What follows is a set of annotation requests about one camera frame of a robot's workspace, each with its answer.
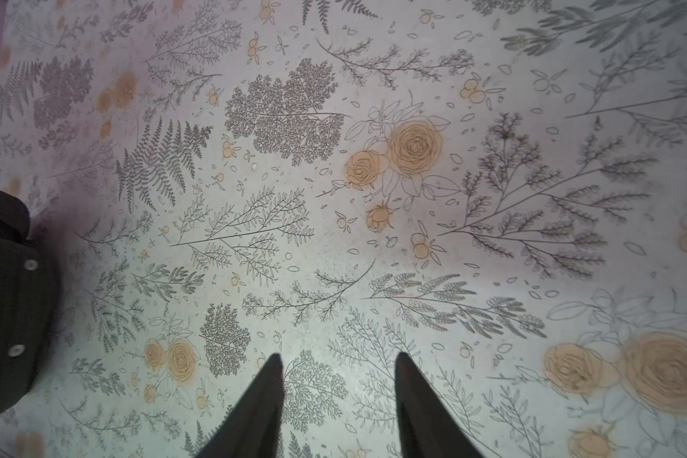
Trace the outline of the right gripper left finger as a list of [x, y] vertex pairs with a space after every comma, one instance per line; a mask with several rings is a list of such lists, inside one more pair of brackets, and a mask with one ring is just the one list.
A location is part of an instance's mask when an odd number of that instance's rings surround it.
[[271, 355], [198, 458], [271, 458], [278, 453], [284, 407], [281, 355]]

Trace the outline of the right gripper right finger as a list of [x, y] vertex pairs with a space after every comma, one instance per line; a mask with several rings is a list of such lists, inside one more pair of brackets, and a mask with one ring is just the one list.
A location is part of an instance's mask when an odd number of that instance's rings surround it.
[[395, 399], [404, 458], [482, 458], [408, 353], [395, 363]]

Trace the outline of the dark grey pinstripe shirt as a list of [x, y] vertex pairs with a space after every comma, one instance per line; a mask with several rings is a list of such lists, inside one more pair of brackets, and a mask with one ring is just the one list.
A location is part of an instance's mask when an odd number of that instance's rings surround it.
[[0, 414], [30, 391], [59, 299], [55, 259], [30, 232], [28, 207], [0, 191]]

